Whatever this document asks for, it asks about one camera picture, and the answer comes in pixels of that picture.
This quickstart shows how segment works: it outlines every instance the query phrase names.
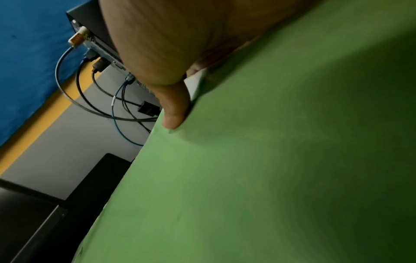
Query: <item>gray surface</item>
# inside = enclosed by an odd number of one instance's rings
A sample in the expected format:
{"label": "gray surface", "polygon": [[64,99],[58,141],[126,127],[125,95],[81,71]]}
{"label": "gray surface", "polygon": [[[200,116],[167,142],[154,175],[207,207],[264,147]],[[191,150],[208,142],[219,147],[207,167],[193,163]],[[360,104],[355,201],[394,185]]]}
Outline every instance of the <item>gray surface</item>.
{"label": "gray surface", "polygon": [[[124,77],[108,67],[97,79],[100,86],[112,93],[123,83]],[[97,108],[110,113],[112,98],[94,85],[85,92]],[[138,85],[127,87],[126,99],[137,103],[143,100],[159,105],[157,99]],[[135,113],[137,107],[131,106]],[[130,118],[121,102],[116,101],[116,116]],[[135,114],[146,118],[144,114]],[[120,129],[132,141],[144,143],[149,134],[137,123],[118,121]],[[154,123],[146,123],[152,129]],[[81,180],[106,153],[133,160],[140,151],[122,138],[111,119],[92,115],[71,105],[1,176],[2,179],[67,198]]]}

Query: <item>yellow stripe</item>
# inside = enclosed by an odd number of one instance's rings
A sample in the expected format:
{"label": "yellow stripe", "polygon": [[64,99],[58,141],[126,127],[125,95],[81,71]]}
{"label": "yellow stripe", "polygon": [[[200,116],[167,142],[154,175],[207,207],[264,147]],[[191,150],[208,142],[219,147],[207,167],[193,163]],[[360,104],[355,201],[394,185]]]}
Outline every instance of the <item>yellow stripe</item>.
{"label": "yellow stripe", "polygon": [[[81,71],[80,85],[85,91],[92,83],[92,63]],[[72,98],[79,97],[75,78],[71,77],[63,85]],[[0,148],[0,176],[33,142],[71,105],[60,91],[56,91],[42,107],[35,112],[14,135]]]}

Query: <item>blue cable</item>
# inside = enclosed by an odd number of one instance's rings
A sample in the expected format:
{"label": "blue cable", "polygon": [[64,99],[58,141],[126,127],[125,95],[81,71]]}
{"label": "blue cable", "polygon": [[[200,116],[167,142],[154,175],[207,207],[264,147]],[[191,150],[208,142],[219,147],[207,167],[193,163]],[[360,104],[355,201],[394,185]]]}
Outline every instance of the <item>blue cable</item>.
{"label": "blue cable", "polygon": [[[123,88],[125,88],[125,87],[127,87],[127,84],[128,83],[128,80],[126,80],[125,82],[123,82],[123,84],[120,86],[120,88],[117,90],[117,92],[116,92],[116,94],[114,95],[114,97],[113,97],[113,101],[111,102],[111,115],[112,115],[112,117],[114,118],[114,101],[115,101],[115,98],[117,97],[117,95],[118,95],[118,93],[121,91],[121,89],[123,89]],[[117,129],[117,131],[118,131],[118,133],[123,137],[123,138],[125,138],[126,139],[126,141],[128,141],[128,142],[130,142],[130,143],[132,143],[132,144],[134,144],[134,145],[137,145],[137,146],[141,146],[141,147],[143,147],[143,144],[138,144],[138,143],[135,143],[134,141],[132,141],[132,140],[130,140],[129,138],[127,138],[122,132],[121,132],[121,130],[120,130],[120,128],[118,127],[118,125],[117,125],[117,122],[116,122],[116,120],[115,119],[113,119],[113,121],[114,121],[114,125],[116,126],[116,129]]]}

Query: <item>green surface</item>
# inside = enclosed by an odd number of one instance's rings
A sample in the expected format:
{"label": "green surface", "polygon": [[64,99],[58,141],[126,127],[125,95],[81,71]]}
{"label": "green surface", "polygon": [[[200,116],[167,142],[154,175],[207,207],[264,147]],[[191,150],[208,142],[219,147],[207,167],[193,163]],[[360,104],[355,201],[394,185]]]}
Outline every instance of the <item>green surface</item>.
{"label": "green surface", "polygon": [[416,262],[416,1],[327,1],[158,121],[77,261]]}

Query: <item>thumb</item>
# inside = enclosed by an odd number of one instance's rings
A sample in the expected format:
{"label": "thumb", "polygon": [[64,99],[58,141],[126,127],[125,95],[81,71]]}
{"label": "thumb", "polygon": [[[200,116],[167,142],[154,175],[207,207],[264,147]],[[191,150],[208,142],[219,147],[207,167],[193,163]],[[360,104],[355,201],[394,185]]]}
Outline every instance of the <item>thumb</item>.
{"label": "thumb", "polygon": [[185,120],[191,98],[183,80],[167,86],[147,85],[162,105],[165,115],[162,125],[167,129],[175,129]]}

